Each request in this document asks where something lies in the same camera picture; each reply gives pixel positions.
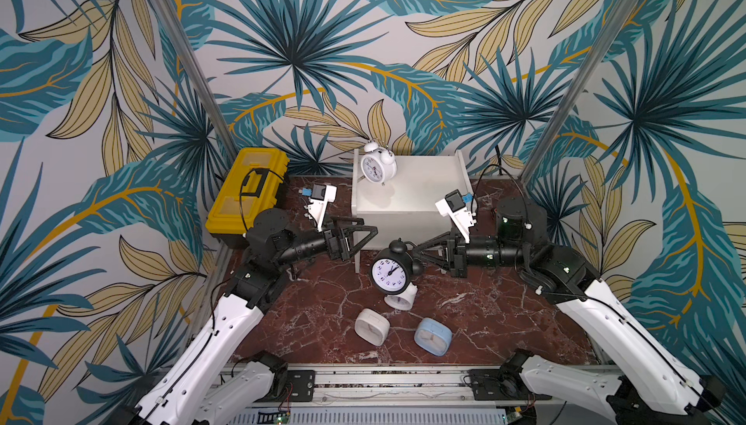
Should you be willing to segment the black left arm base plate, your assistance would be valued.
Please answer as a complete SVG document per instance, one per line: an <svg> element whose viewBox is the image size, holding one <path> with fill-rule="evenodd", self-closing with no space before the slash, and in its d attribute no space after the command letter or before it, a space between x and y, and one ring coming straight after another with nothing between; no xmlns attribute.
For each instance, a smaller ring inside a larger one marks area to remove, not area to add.
<svg viewBox="0 0 746 425"><path fill-rule="evenodd" d="M291 403L310 403L314 399L316 388L314 370L288 370L276 376L274 401L290 400Z"/></svg>

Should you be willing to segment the black twin-bell alarm clock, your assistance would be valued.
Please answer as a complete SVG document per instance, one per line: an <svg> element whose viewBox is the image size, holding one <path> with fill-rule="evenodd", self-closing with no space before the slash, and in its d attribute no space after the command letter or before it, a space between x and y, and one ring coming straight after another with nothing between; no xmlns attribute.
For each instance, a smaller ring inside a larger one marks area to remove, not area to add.
<svg viewBox="0 0 746 425"><path fill-rule="evenodd" d="M387 296L403 294L415 277L419 277L425 266L414 257L412 242L392 240L374 259L369 277L375 288Z"/></svg>

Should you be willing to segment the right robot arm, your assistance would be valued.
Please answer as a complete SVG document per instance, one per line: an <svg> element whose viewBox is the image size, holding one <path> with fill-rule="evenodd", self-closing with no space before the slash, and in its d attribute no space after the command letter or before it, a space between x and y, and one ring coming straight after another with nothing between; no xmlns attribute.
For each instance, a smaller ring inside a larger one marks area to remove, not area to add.
<svg viewBox="0 0 746 425"><path fill-rule="evenodd" d="M633 317L579 251L553 244L543 207L523 197L497 204L493 236L458 228L415 246L419 264L452 277L471 267L511 267L524 284L579 325L619 368L594 374L518 349L497 369L472 373L475 388L503 383L509 395L550 396L617 424L706 424L727 388L685 366Z"/></svg>

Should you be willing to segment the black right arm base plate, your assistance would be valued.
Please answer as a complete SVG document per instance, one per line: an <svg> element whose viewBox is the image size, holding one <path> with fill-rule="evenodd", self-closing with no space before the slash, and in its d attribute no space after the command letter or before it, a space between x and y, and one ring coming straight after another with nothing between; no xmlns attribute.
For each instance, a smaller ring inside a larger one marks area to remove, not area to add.
<svg viewBox="0 0 746 425"><path fill-rule="evenodd" d="M471 389L475 401L524 401L531 404L552 399L550 395L531 392L519 374L503 368L469 370L464 376L464 384Z"/></svg>

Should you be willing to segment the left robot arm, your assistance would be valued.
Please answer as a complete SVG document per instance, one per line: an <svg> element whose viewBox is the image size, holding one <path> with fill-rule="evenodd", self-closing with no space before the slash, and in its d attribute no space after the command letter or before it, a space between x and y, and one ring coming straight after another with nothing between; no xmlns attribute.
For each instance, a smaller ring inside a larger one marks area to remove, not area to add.
<svg viewBox="0 0 746 425"><path fill-rule="evenodd" d="M333 216L321 230L300 230L283 209L261 212L245 233L245 259L209 321L163 379L135 406L117 407L109 423L225 424L255 401L280 396L287 364L266 351L222 386L213 382L295 278L295 265L320 255L348 261L377 234L361 218Z"/></svg>

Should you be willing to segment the white twin-bell alarm clock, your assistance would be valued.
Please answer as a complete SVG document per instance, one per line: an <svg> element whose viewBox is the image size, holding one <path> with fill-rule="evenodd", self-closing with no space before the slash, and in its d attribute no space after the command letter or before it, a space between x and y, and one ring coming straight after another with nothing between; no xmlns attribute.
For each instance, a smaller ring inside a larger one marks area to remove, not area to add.
<svg viewBox="0 0 746 425"><path fill-rule="evenodd" d="M359 166L369 182L384 185L396 176L396 155L390 149L371 141L363 147L363 151Z"/></svg>

